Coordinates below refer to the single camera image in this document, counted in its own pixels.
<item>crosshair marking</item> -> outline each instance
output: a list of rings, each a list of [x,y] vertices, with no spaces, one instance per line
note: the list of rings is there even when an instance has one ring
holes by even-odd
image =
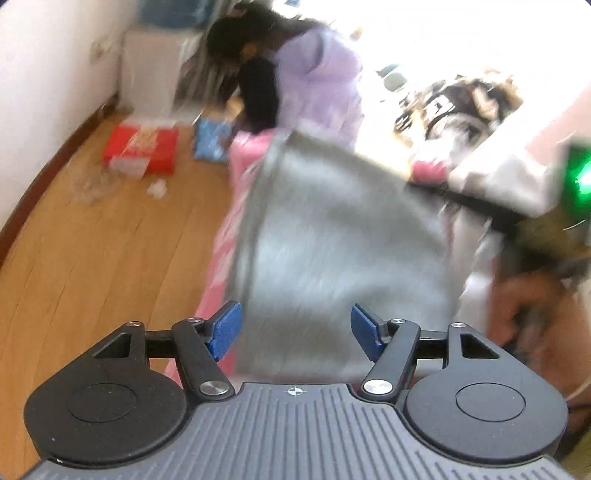
[[[297,397],[298,395],[302,395],[302,393],[306,393],[305,390],[302,390],[300,387],[293,386],[289,390],[284,390],[285,392],[289,393],[292,397]]]

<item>lavender jacket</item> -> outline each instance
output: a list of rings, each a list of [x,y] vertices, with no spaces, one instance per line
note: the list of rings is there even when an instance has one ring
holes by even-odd
[[[321,129],[349,146],[361,120],[360,58],[347,39],[329,28],[312,28],[275,54],[280,98],[278,127]]]

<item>red box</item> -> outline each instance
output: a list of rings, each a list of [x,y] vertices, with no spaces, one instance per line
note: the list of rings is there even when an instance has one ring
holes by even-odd
[[[178,128],[144,128],[119,125],[105,147],[103,162],[108,167],[114,158],[146,158],[146,174],[174,172],[178,144]]]

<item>metal screw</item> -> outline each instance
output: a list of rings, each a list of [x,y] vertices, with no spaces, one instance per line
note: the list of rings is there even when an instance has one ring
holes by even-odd
[[[385,395],[390,393],[394,387],[387,380],[368,380],[363,384],[363,389],[373,395]]]
[[[201,393],[209,397],[218,397],[224,395],[224,393],[230,390],[230,385],[221,380],[210,380],[209,382],[203,382],[199,387]]]

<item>white wall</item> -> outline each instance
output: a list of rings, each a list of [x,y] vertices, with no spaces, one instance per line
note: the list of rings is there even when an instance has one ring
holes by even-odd
[[[66,139],[116,91],[120,40],[138,0],[8,0],[0,8],[0,228]]]

